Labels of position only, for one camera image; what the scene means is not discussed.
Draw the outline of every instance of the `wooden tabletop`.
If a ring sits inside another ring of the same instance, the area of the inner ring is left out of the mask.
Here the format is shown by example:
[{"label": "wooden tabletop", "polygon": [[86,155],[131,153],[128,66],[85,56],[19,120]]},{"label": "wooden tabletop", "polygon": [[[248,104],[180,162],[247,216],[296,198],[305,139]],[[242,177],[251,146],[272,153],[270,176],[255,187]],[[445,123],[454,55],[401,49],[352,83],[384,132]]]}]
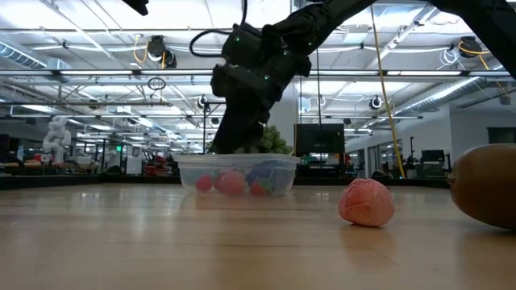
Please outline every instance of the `wooden tabletop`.
[{"label": "wooden tabletop", "polygon": [[514,289],[516,235],[449,192],[391,188],[383,229],[339,219],[342,188],[282,198],[99,184],[0,192],[1,289]]}]

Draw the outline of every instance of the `container lid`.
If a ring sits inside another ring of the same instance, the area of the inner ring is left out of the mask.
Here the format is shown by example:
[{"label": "container lid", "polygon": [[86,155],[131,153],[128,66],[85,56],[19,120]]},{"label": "container lid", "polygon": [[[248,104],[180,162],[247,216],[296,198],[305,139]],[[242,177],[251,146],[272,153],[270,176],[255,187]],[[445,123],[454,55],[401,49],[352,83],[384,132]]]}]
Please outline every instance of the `container lid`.
[{"label": "container lid", "polygon": [[217,154],[217,155],[176,155],[174,161],[196,163],[196,162],[233,162],[235,160],[245,159],[246,161],[282,161],[298,164],[299,157],[285,154]]}]

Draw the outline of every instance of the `clear plastic container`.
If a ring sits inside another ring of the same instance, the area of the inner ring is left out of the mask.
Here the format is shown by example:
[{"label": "clear plastic container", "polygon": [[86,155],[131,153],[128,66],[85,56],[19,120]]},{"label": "clear plastic container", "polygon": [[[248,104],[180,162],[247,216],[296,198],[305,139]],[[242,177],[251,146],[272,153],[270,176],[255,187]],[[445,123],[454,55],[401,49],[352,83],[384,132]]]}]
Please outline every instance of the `clear plastic container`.
[{"label": "clear plastic container", "polygon": [[298,157],[282,154],[178,155],[189,193],[284,196],[292,188]]}]

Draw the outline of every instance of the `pink brain-shaped toy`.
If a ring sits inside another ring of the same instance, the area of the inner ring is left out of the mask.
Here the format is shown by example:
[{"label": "pink brain-shaped toy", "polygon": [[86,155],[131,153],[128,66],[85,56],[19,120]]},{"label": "pink brain-shaped toy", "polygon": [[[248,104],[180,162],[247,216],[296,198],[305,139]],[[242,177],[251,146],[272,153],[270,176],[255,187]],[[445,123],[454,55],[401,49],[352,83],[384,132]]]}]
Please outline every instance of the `pink brain-shaped toy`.
[{"label": "pink brain-shaped toy", "polygon": [[356,179],[340,198],[339,214],[360,226],[383,226],[394,215],[393,199],[380,182]]}]

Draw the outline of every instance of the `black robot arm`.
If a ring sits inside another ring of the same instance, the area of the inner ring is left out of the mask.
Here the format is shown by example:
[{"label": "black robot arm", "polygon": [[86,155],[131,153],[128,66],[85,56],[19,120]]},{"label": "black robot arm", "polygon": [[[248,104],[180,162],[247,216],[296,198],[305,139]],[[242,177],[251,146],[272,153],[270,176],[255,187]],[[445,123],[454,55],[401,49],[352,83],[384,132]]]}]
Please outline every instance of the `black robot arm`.
[{"label": "black robot arm", "polygon": [[[223,45],[224,65],[213,70],[211,86],[226,98],[226,112],[214,138],[218,153],[232,153],[261,138],[269,111],[296,75],[307,77],[308,55],[345,20],[374,0],[327,0],[292,13],[261,31],[234,25]],[[461,16],[516,77],[514,9],[505,0],[433,0],[440,10]]]}]

